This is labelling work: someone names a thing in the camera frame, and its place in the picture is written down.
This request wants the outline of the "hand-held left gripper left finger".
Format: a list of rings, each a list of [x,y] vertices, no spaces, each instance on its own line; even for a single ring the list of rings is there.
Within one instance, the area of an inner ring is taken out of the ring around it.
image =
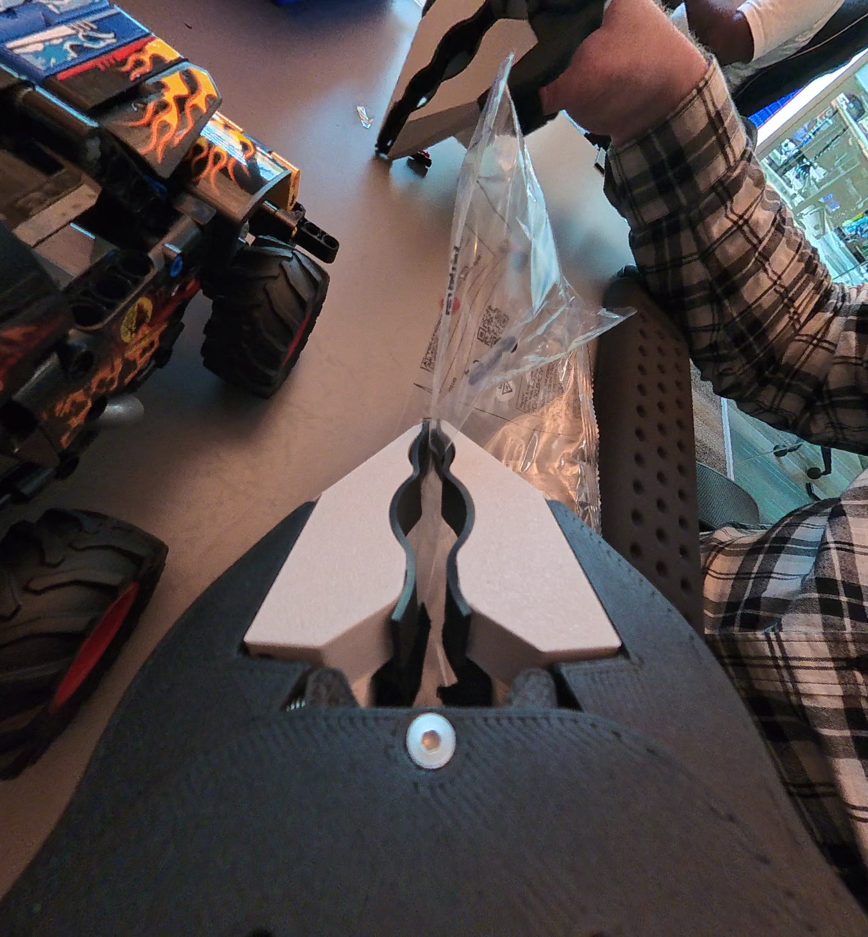
[[[250,653],[338,669],[383,707],[414,702],[427,613],[407,534],[426,469],[422,424],[323,492],[244,637]]]

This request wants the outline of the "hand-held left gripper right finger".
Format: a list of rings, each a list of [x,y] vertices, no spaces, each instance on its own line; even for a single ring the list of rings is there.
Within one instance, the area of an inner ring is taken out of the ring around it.
[[[611,657],[622,642],[552,512],[559,507],[449,424],[437,426],[447,556],[448,707],[488,707],[524,670]]]

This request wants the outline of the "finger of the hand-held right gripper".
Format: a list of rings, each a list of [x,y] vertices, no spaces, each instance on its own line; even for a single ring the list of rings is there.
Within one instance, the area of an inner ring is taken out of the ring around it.
[[[403,120],[389,131],[389,157],[406,158],[452,135],[474,128],[479,97],[488,93],[499,66],[533,48],[537,38],[526,20],[499,20],[485,32],[471,61],[456,75],[441,79],[421,95]]]
[[[441,79],[461,71],[490,27],[487,1],[426,2],[411,47],[399,74],[389,109],[381,124],[376,151],[389,157],[389,131],[403,120],[421,95]]]

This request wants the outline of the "clear plastic bag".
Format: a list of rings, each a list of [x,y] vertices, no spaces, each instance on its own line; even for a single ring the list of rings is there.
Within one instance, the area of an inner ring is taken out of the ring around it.
[[[433,428],[449,424],[469,439],[464,423],[487,392],[568,357],[633,312],[585,303],[561,273],[510,97],[511,61],[499,66],[476,128],[461,134],[447,298],[412,403]]]

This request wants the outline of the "person's right forearm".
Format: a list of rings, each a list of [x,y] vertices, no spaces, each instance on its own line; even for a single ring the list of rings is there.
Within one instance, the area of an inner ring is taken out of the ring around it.
[[[868,286],[835,283],[767,184],[714,60],[668,118],[611,149],[605,191],[714,391],[868,455]]]

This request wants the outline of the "grey desk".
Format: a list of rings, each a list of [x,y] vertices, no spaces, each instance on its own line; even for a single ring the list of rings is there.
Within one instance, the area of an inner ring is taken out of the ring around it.
[[[65,810],[124,691],[185,609],[290,511],[408,426],[448,279],[464,148],[431,150],[425,177],[374,155],[377,124],[419,20],[415,2],[119,2],[207,68],[222,109],[301,170],[307,215],[340,242],[323,312],[276,396],[236,392],[202,367],[198,296],[169,364],[146,382],[145,416],[100,436],[43,492],[169,545],[153,601],[65,732],[0,782],[0,897]],[[374,115],[362,127],[356,106]]]

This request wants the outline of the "person's right hand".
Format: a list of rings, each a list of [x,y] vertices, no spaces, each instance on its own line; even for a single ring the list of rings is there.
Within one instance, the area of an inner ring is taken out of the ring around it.
[[[545,112],[567,111],[621,146],[667,118],[707,70],[705,56],[658,4],[614,1],[541,100]]]

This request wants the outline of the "crinkled printed plastic bag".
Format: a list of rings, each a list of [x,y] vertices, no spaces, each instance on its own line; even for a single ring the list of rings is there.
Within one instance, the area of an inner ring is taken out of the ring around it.
[[[463,431],[545,498],[601,532],[596,346],[581,346],[487,392]]]

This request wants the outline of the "grey chair seat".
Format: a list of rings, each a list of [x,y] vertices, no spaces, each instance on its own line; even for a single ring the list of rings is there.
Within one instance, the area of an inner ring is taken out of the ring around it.
[[[761,523],[755,499],[736,482],[701,462],[696,463],[696,490],[701,532]]]

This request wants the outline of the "person's plaid shirt torso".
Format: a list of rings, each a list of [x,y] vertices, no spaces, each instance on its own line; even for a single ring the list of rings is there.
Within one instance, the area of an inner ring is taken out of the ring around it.
[[[769,528],[703,534],[707,642],[868,911],[868,469]]]

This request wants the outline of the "background shelving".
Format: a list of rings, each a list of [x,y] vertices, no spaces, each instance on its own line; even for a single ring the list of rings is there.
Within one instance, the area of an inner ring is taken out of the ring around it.
[[[868,82],[843,81],[763,165],[835,280],[867,283]]]

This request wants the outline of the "flame-printed toy monster truck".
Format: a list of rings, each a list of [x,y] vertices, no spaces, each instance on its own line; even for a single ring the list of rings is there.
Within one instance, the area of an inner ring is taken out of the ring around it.
[[[134,418],[199,291],[204,366],[264,399],[323,308],[338,241],[221,101],[111,2],[0,2],[0,779],[74,717],[168,553],[90,510],[1,519]]]

